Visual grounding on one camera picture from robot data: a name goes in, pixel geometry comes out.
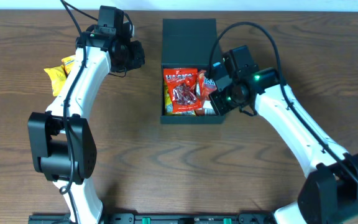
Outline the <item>red Hello Panda box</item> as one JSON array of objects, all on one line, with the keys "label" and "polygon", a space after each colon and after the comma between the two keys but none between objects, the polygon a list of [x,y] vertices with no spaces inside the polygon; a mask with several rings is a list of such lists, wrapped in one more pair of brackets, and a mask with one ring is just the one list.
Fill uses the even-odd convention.
[{"label": "red Hello Panda box", "polygon": [[196,95],[199,100],[209,100],[209,95],[217,90],[216,84],[212,79],[206,78],[206,70],[197,73]]}]

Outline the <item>brown Pocky box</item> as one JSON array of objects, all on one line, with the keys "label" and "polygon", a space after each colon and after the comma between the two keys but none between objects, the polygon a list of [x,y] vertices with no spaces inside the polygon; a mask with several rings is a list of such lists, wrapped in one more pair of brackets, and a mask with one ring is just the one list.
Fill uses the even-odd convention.
[{"label": "brown Pocky box", "polygon": [[197,116],[216,116],[216,113],[209,100],[202,100],[202,107],[195,110]]}]

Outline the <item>red Hacks candy bag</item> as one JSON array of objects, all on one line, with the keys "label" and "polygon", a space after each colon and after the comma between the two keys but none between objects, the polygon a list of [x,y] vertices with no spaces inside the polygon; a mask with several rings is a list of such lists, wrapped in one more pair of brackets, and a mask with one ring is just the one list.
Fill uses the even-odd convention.
[{"label": "red Hacks candy bag", "polygon": [[195,94],[196,68],[164,68],[163,77],[172,102],[172,112],[194,111],[202,107]]}]

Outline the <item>small orange-yellow snack packet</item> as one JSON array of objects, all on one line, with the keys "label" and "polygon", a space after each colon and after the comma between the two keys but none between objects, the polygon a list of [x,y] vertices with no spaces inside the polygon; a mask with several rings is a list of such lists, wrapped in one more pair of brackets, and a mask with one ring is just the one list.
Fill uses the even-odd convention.
[{"label": "small orange-yellow snack packet", "polygon": [[76,61],[76,55],[71,55],[62,59],[62,64],[66,75],[69,75]]}]

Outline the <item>yellow snack packet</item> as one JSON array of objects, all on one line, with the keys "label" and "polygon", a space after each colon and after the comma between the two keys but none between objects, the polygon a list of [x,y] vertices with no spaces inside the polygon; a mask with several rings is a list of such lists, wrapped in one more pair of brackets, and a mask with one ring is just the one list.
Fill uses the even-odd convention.
[{"label": "yellow snack packet", "polygon": [[52,95],[58,96],[67,80],[64,66],[60,65],[53,68],[45,68],[44,71],[51,80]]}]

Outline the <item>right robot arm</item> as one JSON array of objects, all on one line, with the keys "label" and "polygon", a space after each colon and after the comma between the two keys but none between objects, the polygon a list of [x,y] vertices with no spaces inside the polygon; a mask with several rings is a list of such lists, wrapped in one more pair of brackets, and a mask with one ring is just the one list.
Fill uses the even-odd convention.
[{"label": "right robot arm", "polygon": [[306,177],[295,202],[274,211],[276,223],[344,223],[358,216],[358,154],[331,139],[305,111],[280,69],[213,64],[209,98],[219,115],[250,106],[263,117],[300,164]]}]

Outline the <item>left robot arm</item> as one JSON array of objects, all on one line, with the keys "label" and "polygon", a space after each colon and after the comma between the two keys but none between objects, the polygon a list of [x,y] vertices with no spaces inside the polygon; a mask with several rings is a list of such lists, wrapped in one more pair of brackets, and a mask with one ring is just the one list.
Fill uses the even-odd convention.
[{"label": "left robot arm", "polygon": [[104,205],[91,175],[97,150],[88,124],[94,100],[111,72],[127,73],[144,63],[134,30],[123,37],[115,32],[85,31],[76,43],[71,72],[62,90],[45,112],[28,120],[34,169],[58,187],[70,212],[66,215],[31,215],[29,223],[101,223]]}]

